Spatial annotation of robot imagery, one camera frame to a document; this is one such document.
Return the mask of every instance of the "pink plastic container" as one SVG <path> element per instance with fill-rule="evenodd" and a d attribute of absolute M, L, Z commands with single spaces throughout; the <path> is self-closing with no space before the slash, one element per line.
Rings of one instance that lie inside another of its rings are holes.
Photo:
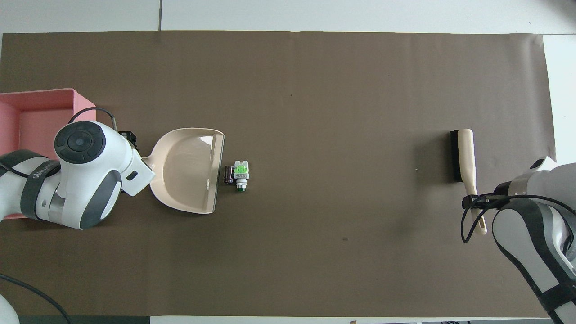
<path fill-rule="evenodd" d="M 89 107 L 94 104 L 71 88 L 0 93 L 0 155 L 29 149 L 57 160 L 56 134 L 75 113 Z M 96 120 L 96 112 L 86 111 L 76 120 Z"/>

